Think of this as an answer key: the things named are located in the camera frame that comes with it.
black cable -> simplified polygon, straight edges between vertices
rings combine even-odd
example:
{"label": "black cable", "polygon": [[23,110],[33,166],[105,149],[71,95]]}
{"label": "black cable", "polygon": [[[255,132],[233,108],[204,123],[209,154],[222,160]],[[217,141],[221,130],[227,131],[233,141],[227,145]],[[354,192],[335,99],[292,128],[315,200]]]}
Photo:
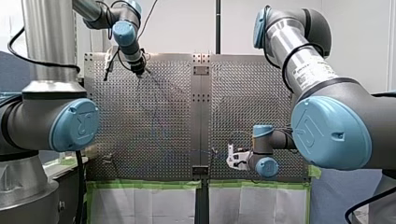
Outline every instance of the black cable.
{"label": "black cable", "polygon": [[271,9],[271,7],[269,6],[269,5],[267,5],[265,8],[264,8],[264,15],[263,15],[263,21],[262,21],[262,31],[264,32],[264,34],[263,34],[263,36],[262,36],[262,50],[264,51],[264,56],[265,56],[265,60],[267,60],[267,62],[269,63],[269,64],[271,64],[273,67],[275,67],[275,68],[279,68],[280,69],[280,67],[278,66],[278,65],[276,65],[276,64],[274,64],[270,59],[269,59],[269,57],[268,57],[268,54],[267,54],[267,51],[266,51],[266,48],[265,48],[265,35],[266,35],[266,26],[267,26],[267,15],[268,15],[268,11]]}
{"label": "black cable", "polygon": [[115,2],[113,2],[113,3],[111,4],[111,7],[114,7],[117,3],[123,3],[123,4],[128,5],[128,7],[134,8],[134,7],[131,6],[131,4],[129,4],[129,3],[126,2],[125,0],[118,0],[118,1],[115,1]]}
{"label": "black cable", "polygon": [[30,58],[25,58],[23,56],[21,56],[17,51],[14,50],[14,48],[12,48],[12,45],[14,44],[14,42],[18,39],[18,37],[21,36],[21,34],[24,32],[24,27],[21,28],[21,30],[14,35],[11,40],[8,42],[8,50],[9,52],[11,52],[14,56],[28,62],[28,63],[34,63],[34,64],[39,64],[39,65],[43,65],[43,66],[47,66],[47,67],[64,67],[64,68],[73,68],[76,69],[77,72],[79,73],[80,68],[75,65],[75,64],[62,64],[62,63],[47,63],[47,62],[40,62],[34,59],[30,59]]}
{"label": "black cable", "polygon": [[78,207],[75,217],[75,223],[80,224],[82,220],[82,213],[84,209],[84,164],[82,163],[82,156],[80,151],[76,151],[77,165],[78,165]]}
{"label": "black cable", "polygon": [[350,216],[356,209],[358,209],[358,208],[360,208],[360,207],[362,207],[362,206],[364,206],[364,205],[366,205],[366,204],[373,203],[373,202],[375,202],[375,201],[377,201],[377,200],[379,200],[379,199],[385,198],[385,197],[389,196],[390,194],[392,194],[392,193],[394,193],[394,192],[396,192],[396,187],[394,187],[394,188],[392,188],[392,189],[388,189],[387,191],[384,191],[384,192],[382,192],[382,193],[380,193],[380,194],[377,194],[377,195],[375,195],[375,196],[373,196],[373,197],[371,197],[371,198],[369,198],[369,199],[367,199],[367,200],[365,200],[365,201],[363,201],[363,202],[361,202],[361,203],[357,203],[357,204],[353,205],[351,208],[349,208],[348,210],[346,210],[346,213],[345,213],[346,222],[347,222],[348,224],[352,224],[352,222],[351,222],[350,219],[349,219],[349,216]]}
{"label": "black cable", "polygon": [[323,55],[324,55],[324,49],[323,49],[323,47],[322,47],[321,45],[319,45],[319,44],[317,44],[317,43],[306,43],[306,44],[303,44],[303,45],[301,45],[301,46],[299,46],[299,47],[293,49],[293,50],[288,54],[288,56],[286,56],[285,62],[283,62],[283,65],[282,65],[282,80],[283,80],[283,83],[285,83],[286,87],[288,88],[288,90],[289,90],[291,93],[293,93],[293,89],[291,88],[291,86],[290,86],[290,84],[289,84],[289,82],[288,82],[288,80],[287,80],[286,68],[287,68],[287,66],[288,66],[288,63],[289,63],[291,57],[292,57],[295,53],[297,53],[297,52],[300,51],[301,49],[305,49],[306,47],[309,47],[309,46],[318,48],[318,49],[320,50],[320,55],[323,57]]}
{"label": "black cable", "polygon": [[120,56],[120,51],[119,51],[118,55],[119,55],[119,60],[120,60],[121,65],[122,65],[126,70],[132,72],[132,69],[131,69],[131,68],[128,68],[128,67],[123,63],[123,61],[122,61],[122,59],[121,59],[121,56]]}
{"label": "black cable", "polygon": [[119,53],[120,53],[120,47],[117,49],[116,53],[115,53],[115,54],[113,55],[113,57],[111,58],[110,64],[108,65],[108,68],[106,69],[105,78],[103,78],[103,81],[107,81],[108,73],[110,72],[110,68],[111,68],[111,66],[112,66],[113,63],[114,63],[114,59],[117,57],[117,54],[119,54]]}
{"label": "black cable", "polygon": [[107,25],[108,25],[108,29],[107,29],[107,38],[108,38],[108,39],[111,39],[111,38],[113,37],[113,29],[112,29],[112,26],[113,26],[113,17],[114,17],[114,15],[113,15],[113,13],[111,12],[110,7],[109,7],[105,2],[96,1],[96,3],[102,4],[102,5],[104,5],[104,6],[106,7],[106,12],[105,12],[105,14],[106,14],[106,22],[107,22]]}
{"label": "black cable", "polygon": [[139,40],[139,39],[140,39],[140,36],[142,36],[142,34],[145,32],[145,30],[146,30],[146,25],[148,24],[148,21],[149,21],[149,17],[151,16],[151,13],[152,13],[152,11],[153,11],[154,8],[155,8],[155,5],[157,5],[157,2],[158,2],[158,0],[155,0],[154,3],[152,4],[151,10],[150,10],[149,13],[148,13],[148,17],[146,18],[145,24],[143,25],[142,32],[140,32],[140,35],[137,37],[137,40]]}

metal support pole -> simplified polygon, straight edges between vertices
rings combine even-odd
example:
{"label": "metal support pole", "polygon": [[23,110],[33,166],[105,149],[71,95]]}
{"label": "metal support pole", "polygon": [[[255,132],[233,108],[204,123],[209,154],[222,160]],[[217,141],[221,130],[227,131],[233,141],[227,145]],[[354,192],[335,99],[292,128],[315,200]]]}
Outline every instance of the metal support pole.
{"label": "metal support pole", "polygon": [[216,54],[221,54],[221,0],[216,0]]}
{"label": "metal support pole", "polygon": [[[75,26],[70,0],[22,0],[28,57],[48,63],[76,64]],[[31,64],[26,92],[84,92],[74,68]]]}

white wall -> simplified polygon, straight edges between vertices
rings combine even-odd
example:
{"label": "white wall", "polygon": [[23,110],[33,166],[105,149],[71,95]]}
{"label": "white wall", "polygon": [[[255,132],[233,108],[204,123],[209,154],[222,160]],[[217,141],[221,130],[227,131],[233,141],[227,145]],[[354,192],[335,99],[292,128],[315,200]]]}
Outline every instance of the white wall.
{"label": "white wall", "polygon": [[221,53],[259,54],[253,48],[253,28],[257,13],[266,5],[276,9],[312,8],[321,11],[319,0],[223,0],[221,1]]}
{"label": "white wall", "polygon": [[328,62],[345,77],[357,79],[368,91],[388,86],[392,0],[323,0],[332,28]]}
{"label": "white wall", "polygon": [[[0,0],[0,51],[8,52],[7,43],[23,26],[21,1]],[[13,48],[26,55],[25,36],[15,41]]]}
{"label": "white wall", "polygon": [[[138,1],[142,26],[153,0]],[[214,0],[159,0],[140,46],[150,52],[209,52],[215,48]]]}

white cloth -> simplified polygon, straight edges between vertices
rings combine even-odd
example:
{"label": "white cloth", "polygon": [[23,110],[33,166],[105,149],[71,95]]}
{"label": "white cloth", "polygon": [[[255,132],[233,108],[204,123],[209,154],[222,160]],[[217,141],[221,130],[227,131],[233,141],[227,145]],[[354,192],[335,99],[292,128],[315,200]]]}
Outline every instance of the white cloth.
{"label": "white cloth", "polygon": [[193,224],[195,189],[95,189],[91,224]]}
{"label": "white cloth", "polygon": [[306,189],[211,188],[210,223],[305,224]]}

metal bracket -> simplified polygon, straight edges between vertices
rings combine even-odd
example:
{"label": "metal bracket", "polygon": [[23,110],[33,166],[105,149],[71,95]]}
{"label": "metal bracket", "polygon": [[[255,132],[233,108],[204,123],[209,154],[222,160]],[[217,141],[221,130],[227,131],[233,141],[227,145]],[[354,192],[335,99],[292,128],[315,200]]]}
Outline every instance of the metal bracket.
{"label": "metal bracket", "polygon": [[209,66],[194,66],[195,76],[209,76]]}
{"label": "metal bracket", "polygon": [[192,166],[192,178],[202,179],[203,176],[209,175],[209,167],[207,165],[193,165]]}

